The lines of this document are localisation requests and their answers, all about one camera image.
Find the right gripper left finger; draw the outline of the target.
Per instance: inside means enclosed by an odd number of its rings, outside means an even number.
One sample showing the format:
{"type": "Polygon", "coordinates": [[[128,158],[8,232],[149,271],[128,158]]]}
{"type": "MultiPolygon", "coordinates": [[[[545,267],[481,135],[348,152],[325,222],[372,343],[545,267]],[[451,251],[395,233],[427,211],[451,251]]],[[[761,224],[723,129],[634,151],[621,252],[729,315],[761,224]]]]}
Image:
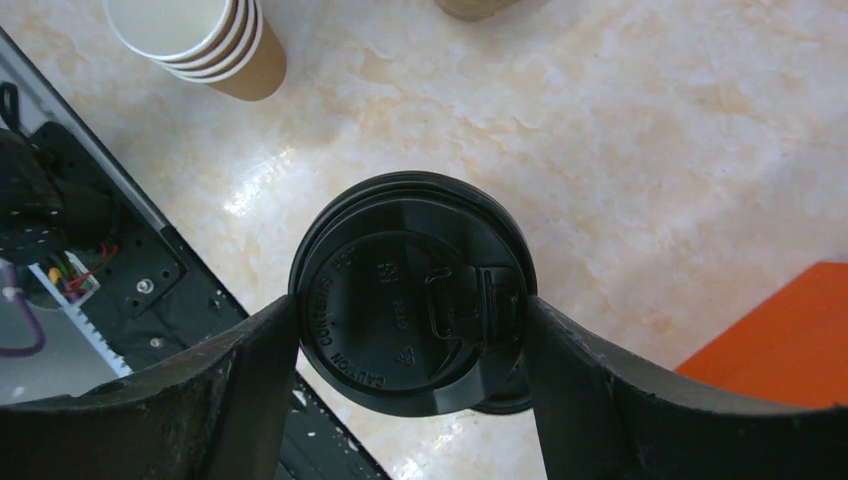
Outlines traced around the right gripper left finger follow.
{"type": "Polygon", "coordinates": [[[79,396],[1,410],[5,479],[271,479],[298,351],[284,296],[233,328],[79,396]]]}

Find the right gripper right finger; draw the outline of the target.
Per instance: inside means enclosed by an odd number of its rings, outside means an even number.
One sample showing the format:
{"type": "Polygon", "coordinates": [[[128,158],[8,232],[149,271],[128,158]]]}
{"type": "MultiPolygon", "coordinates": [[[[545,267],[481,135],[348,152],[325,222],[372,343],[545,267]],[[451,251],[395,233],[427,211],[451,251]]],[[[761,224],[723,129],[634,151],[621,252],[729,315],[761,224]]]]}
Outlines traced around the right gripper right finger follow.
{"type": "Polygon", "coordinates": [[[527,302],[524,362],[551,479],[843,479],[847,410],[808,409],[669,371],[527,302]]]}

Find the orange paper bag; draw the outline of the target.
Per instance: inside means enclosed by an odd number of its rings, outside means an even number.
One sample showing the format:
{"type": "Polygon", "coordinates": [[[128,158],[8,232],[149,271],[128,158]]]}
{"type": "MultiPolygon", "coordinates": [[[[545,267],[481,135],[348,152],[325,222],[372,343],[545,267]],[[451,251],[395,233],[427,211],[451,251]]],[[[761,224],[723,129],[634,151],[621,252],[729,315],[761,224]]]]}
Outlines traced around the orange paper bag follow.
{"type": "Polygon", "coordinates": [[[789,405],[846,405],[847,265],[813,265],[676,372],[789,405]]]}

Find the single black cup lid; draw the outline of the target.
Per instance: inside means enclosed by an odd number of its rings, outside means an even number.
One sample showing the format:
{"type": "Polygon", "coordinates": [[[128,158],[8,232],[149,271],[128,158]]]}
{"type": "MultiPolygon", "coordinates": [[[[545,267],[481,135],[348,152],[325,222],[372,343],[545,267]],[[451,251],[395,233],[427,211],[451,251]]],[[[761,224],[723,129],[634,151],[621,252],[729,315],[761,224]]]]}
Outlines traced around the single black cup lid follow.
{"type": "Polygon", "coordinates": [[[366,409],[412,418],[472,409],[501,389],[537,290],[508,211],[426,171],[379,175],[333,199],[289,276],[316,372],[366,409]]]}

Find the stack of brown paper cups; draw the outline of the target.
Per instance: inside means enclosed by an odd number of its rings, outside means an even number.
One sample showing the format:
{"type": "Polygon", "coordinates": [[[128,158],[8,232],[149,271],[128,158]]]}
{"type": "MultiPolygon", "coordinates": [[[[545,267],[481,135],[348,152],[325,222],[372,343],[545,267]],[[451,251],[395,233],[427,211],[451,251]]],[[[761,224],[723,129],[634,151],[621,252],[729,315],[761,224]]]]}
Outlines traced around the stack of brown paper cups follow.
{"type": "Polygon", "coordinates": [[[105,1],[116,37],[179,80],[258,101],[275,93],[286,54],[260,1],[105,1]]]}

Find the stack of black cup lids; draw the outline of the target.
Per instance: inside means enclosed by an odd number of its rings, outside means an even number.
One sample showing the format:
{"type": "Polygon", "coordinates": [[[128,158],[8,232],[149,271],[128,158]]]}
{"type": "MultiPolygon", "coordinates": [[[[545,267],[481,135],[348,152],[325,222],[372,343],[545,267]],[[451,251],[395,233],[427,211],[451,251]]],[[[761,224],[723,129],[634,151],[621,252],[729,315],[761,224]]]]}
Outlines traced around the stack of black cup lids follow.
{"type": "Polygon", "coordinates": [[[520,359],[507,376],[501,389],[472,407],[472,410],[488,414],[506,416],[525,412],[532,408],[532,398],[527,381],[526,368],[520,359]]]}

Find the brown pulp cup carrier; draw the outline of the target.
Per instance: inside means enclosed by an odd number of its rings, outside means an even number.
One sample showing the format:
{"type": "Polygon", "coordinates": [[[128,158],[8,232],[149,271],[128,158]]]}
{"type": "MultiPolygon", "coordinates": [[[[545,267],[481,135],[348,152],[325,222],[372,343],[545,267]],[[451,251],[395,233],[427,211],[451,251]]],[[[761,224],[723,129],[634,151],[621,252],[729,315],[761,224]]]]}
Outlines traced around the brown pulp cup carrier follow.
{"type": "Polygon", "coordinates": [[[435,0],[447,15],[462,21],[476,22],[487,19],[519,0],[435,0]]]}

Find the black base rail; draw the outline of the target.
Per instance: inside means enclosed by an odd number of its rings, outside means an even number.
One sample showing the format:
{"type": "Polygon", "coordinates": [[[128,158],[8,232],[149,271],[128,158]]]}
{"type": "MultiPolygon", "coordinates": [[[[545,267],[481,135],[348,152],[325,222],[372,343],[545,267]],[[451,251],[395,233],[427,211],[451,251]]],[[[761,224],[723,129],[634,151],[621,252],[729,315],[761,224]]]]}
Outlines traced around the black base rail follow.
{"type": "MultiPolygon", "coordinates": [[[[98,289],[82,312],[129,376],[245,319],[196,253],[8,35],[1,38],[2,112],[44,122],[3,138],[5,190],[39,202],[31,218],[47,246],[69,245],[98,289]]],[[[271,479],[382,479],[385,470],[295,368],[276,474],[271,479]]]]}

